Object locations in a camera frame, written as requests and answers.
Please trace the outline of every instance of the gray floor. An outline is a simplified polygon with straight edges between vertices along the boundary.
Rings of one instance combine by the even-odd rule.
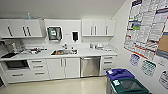
[[[106,77],[10,84],[0,94],[106,94]]]

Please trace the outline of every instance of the sink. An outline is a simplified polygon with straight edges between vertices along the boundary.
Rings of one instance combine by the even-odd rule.
[[[77,54],[77,50],[55,50],[51,55]]]

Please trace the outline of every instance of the ceiling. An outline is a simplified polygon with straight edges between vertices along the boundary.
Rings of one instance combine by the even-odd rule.
[[[0,0],[0,18],[111,19],[126,0]]]

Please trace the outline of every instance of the dishwasher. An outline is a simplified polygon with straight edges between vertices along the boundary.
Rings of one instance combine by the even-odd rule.
[[[99,76],[100,56],[81,57],[81,77]]]

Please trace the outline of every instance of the cabinet handle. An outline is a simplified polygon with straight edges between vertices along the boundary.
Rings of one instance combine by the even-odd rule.
[[[103,68],[103,70],[111,70],[111,68]]]
[[[106,26],[106,35],[107,35],[107,28],[108,28],[108,26]]]
[[[61,59],[61,67],[63,67],[63,65],[62,65],[62,59]]]
[[[24,31],[25,36],[27,36],[24,27],[23,27],[23,31]]]
[[[66,67],[66,59],[65,59],[65,67]]]
[[[28,31],[28,33],[29,33],[29,36],[31,36],[30,31],[29,31],[29,27],[27,27],[27,31]]]
[[[33,68],[42,68],[43,66],[33,66]]]
[[[17,74],[17,75],[12,75],[12,76],[23,76],[23,74]]]
[[[113,57],[104,57],[104,59],[112,59]]]
[[[35,73],[35,75],[40,75],[40,74],[44,74],[44,73]]]
[[[109,64],[109,63],[113,63],[113,62],[104,62],[104,64]]]
[[[96,26],[95,26],[95,35],[96,35]]]
[[[93,26],[91,26],[91,35],[92,35],[92,32],[93,32]]]
[[[11,33],[11,30],[10,30],[10,27],[8,27],[8,31],[9,31],[9,34],[10,34],[11,36],[13,36],[12,33]]]
[[[32,61],[33,63],[36,63],[36,62],[42,62],[41,60],[39,60],[39,61]]]

